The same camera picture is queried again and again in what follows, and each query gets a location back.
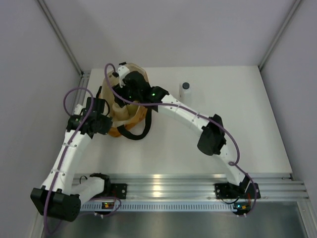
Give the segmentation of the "white bottle dark cap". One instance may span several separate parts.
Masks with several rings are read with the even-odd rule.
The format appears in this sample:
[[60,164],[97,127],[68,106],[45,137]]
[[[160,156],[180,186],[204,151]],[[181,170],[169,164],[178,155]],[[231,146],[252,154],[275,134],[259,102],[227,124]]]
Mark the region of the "white bottle dark cap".
[[191,102],[191,85],[189,82],[182,82],[179,85],[179,100],[184,104]]

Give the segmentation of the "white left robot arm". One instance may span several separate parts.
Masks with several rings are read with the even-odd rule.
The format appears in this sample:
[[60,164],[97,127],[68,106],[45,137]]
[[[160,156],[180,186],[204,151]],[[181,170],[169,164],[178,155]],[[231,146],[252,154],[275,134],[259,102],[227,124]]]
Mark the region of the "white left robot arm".
[[82,204],[94,197],[111,195],[110,178],[101,173],[91,174],[83,183],[73,186],[73,179],[87,146],[95,134],[106,135],[112,118],[104,115],[106,100],[89,97],[68,120],[64,142],[55,164],[40,188],[34,188],[30,198],[44,217],[72,222]]

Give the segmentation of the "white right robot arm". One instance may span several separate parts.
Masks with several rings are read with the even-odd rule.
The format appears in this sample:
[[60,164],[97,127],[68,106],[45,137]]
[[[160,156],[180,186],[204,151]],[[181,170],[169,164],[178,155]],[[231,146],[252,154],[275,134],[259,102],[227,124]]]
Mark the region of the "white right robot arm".
[[193,130],[199,140],[197,148],[226,169],[227,183],[216,185],[220,199],[239,199],[250,196],[260,198],[257,184],[243,171],[238,163],[240,149],[233,136],[224,128],[222,118],[215,114],[207,117],[181,103],[168,91],[151,86],[144,75],[134,70],[111,73],[118,80],[111,91],[120,107],[126,105],[143,106],[157,113],[165,114]]

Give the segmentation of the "beige round jar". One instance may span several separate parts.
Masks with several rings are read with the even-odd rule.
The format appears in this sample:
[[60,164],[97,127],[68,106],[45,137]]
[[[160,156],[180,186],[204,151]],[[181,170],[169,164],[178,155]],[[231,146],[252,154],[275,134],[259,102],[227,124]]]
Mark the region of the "beige round jar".
[[118,103],[112,105],[114,116],[118,120],[128,120],[130,119],[130,114],[126,106],[120,107]]

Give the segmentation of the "left aluminium frame post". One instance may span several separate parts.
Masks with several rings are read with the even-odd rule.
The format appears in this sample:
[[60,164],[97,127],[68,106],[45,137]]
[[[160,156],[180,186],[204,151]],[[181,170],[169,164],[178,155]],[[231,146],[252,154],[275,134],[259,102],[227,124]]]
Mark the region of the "left aluminium frame post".
[[72,66],[74,67],[75,71],[79,74],[80,78],[85,78],[89,75],[89,71],[84,71],[78,60],[76,59],[73,51],[71,50],[66,38],[64,37],[60,27],[58,26],[49,6],[47,5],[45,0],[35,0],[36,4],[38,5],[39,9],[43,13],[45,19],[49,23],[51,29],[53,30],[54,35],[57,37],[63,51],[65,52],[66,56],[70,60]]

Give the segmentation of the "aluminium frame post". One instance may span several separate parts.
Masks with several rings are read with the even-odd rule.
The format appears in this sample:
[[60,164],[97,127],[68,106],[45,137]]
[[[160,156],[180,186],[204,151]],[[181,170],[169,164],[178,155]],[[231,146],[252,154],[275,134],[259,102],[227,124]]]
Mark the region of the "aluminium frame post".
[[286,15],[283,17],[281,23],[279,24],[278,29],[277,29],[273,39],[271,40],[267,50],[265,51],[265,54],[263,55],[259,65],[258,65],[258,69],[260,72],[264,69],[270,56],[274,52],[279,41],[281,40],[285,31],[287,30],[288,26],[291,24],[292,19],[296,15],[296,13],[299,10],[302,3],[303,3],[303,0],[292,1],[291,6],[289,7],[288,11],[286,12]]
[[73,51],[71,50],[66,38],[64,37],[60,27],[58,26],[49,6],[47,5],[45,0],[35,0],[36,4],[38,5],[39,9],[43,13],[45,19],[49,23],[51,29],[53,30],[54,35],[57,37],[63,51],[65,52],[66,56],[70,60],[72,66],[74,67],[75,71],[79,74],[80,78],[85,78],[89,75],[89,71],[84,71],[78,60],[76,59]]

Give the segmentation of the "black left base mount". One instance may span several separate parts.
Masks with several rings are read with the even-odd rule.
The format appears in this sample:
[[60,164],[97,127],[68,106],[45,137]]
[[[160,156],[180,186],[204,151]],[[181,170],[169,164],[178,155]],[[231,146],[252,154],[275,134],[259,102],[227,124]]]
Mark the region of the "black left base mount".
[[109,195],[119,199],[126,199],[127,187],[126,183],[112,183]]

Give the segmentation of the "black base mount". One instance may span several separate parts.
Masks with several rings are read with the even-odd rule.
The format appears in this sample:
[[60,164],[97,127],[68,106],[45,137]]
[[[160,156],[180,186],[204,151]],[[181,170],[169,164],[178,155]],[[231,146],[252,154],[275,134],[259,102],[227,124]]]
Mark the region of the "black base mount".
[[247,199],[248,195],[251,199],[255,197],[259,199],[261,198],[260,189],[257,183],[255,186],[256,188],[252,184],[236,186],[231,183],[216,183],[214,189],[217,199]]
[[126,199],[127,187],[126,183],[112,183],[109,195],[119,199]]

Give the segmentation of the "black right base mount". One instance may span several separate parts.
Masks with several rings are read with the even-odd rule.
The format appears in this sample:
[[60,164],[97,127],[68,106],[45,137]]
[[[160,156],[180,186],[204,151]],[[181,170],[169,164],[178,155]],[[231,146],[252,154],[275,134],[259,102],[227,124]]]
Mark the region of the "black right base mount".
[[259,199],[261,198],[260,189],[257,183],[255,186],[256,188],[252,184],[236,186],[231,183],[216,183],[214,189],[217,199],[247,199],[248,195],[251,199],[255,197]]

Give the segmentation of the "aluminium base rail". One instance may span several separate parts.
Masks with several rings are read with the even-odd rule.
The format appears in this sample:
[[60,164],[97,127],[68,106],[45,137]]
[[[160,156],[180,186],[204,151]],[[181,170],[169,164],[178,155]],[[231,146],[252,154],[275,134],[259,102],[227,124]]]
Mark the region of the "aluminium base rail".
[[82,204],[82,212],[180,212],[249,211],[254,202],[306,202],[309,199],[305,185],[291,178],[255,178],[261,198],[217,199],[214,185],[225,183],[223,177],[153,175],[132,177],[115,175],[111,183],[126,183],[126,199],[100,196]]

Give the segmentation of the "right aluminium frame post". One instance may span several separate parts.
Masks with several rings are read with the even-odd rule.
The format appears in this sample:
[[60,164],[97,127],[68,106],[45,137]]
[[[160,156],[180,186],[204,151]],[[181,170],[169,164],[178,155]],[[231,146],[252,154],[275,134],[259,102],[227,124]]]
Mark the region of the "right aluminium frame post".
[[259,65],[258,65],[258,69],[260,72],[264,69],[270,56],[274,52],[279,41],[281,40],[285,31],[287,30],[288,26],[291,24],[292,19],[296,15],[296,13],[299,10],[302,3],[303,3],[303,0],[292,1],[291,6],[289,7],[288,11],[286,12],[286,15],[283,17],[281,23],[279,24],[278,29],[277,29],[273,39],[271,40],[267,50],[265,51],[265,54],[263,55]]

